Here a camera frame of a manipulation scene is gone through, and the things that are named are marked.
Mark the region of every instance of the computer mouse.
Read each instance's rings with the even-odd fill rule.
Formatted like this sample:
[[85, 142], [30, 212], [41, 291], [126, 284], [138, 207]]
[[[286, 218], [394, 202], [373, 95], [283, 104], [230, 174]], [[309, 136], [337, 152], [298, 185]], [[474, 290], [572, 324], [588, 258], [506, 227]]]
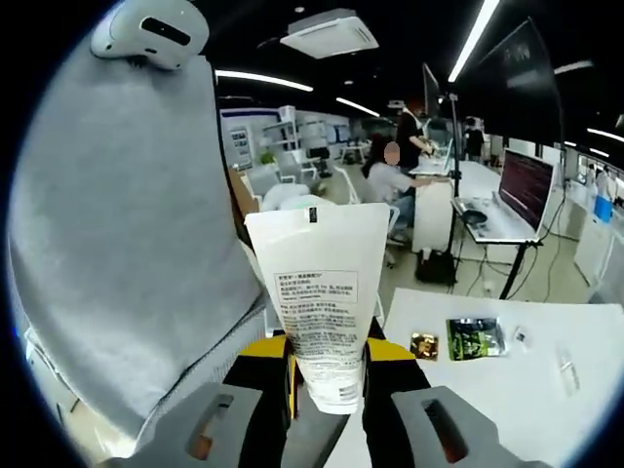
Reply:
[[488, 217], [477, 210], [466, 210], [462, 215], [461, 219], [466, 224], [483, 224], [488, 220]]

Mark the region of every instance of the green packet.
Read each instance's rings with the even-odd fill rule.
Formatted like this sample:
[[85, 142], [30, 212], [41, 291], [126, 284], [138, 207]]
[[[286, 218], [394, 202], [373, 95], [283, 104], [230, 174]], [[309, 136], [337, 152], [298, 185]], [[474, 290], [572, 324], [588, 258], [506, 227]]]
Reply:
[[498, 319], [447, 320], [448, 354], [452, 361], [502, 356], [505, 337]]

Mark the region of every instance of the white tube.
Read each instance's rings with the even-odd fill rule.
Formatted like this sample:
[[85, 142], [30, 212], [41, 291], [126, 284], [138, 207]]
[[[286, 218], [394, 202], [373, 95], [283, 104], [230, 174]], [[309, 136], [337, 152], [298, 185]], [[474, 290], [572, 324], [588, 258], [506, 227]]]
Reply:
[[352, 413], [362, 396], [389, 216], [381, 203], [246, 218], [264, 283], [320, 411]]

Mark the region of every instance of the dark shirt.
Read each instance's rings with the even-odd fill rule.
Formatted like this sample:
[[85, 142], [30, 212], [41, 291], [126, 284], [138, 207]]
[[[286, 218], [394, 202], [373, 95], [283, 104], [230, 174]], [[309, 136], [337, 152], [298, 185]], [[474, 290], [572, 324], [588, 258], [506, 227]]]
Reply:
[[422, 130], [416, 125], [416, 120], [407, 112], [402, 112], [399, 117], [397, 128], [397, 144], [401, 151], [399, 166], [402, 168], [415, 168], [418, 166], [420, 148], [410, 141], [410, 137], [422, 137]]
[[478, 129], [466, 131], [466, 152], [471, 156], [481, 156], [481, 148], [484, 144], [484, 134]]

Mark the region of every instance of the gray cloth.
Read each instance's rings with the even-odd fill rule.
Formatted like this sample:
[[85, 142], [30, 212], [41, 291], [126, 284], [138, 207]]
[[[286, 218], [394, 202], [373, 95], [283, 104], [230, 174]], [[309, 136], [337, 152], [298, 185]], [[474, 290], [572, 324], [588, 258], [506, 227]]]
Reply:
[[72, 390], [131, 436], [251, 309], [210, 65], [91, 55], [58, 71], [11, 201], [15, 307]]

